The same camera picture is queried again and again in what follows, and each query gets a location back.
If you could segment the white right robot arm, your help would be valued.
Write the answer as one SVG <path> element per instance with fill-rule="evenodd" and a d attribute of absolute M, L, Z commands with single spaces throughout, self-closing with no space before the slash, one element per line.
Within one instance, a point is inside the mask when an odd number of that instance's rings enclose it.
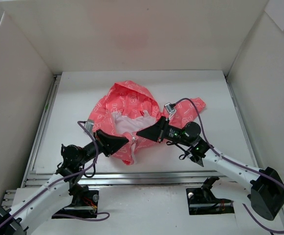
<path fill-rule="evenodd" d="M 270 167 L 260 169 L 240 163 L 212 149 L 200 136 L 201 128 L 195 122 L 188 122 L 183 128 L 169 124 L 161 117 L 154 125 L 138 131 L 139 137 L 154 142 L 168 140 L 173 144 L 187 146 L 185 157 L 201 167 L 209 167 L 230 178 L 228 190 L 221 189 L 219 178 L 207 179 L 201 195 L 208 202 L 216 198 L 227 198 L 250 205 L 262 218 L 272 221 L 284 205 L 284 184 L 278 172 Z"/>

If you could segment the pink patterned jacket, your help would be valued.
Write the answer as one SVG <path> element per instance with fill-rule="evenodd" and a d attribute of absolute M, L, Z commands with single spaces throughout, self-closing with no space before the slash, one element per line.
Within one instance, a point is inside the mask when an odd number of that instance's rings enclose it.
<path fill-rule="evenodd" d="M 160 108 L 150 91 L 133 81 L 116 82 L 101 98 L 88 119 L 94 121 L 93 132 L 101 129 L 113 136 L 124 136 L 129 140 L 113 154 L 126 165 L 136 163 L 135 154 L 155 143 L 136 135 L 136 132 L 155 124 L 162 116 L 169 117 Z"/>

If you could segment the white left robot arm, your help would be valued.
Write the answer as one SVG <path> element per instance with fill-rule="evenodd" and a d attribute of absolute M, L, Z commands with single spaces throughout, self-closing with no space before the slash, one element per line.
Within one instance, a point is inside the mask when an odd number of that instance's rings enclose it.
<path fill-rule="evenodd" d="M 32 195 L 5 210 L 0 207 L 0 235 L 28 235 L 65 207 L 85 206 L 87 187 L 79 184 L 85 164 L 95 165 L 99 154 L 110 156 L 129 140 L 106 134 L 102 130 L 90 136 L 92 142 L 84 147 L 61 147 L 63 162 L 55 174 Z"/>

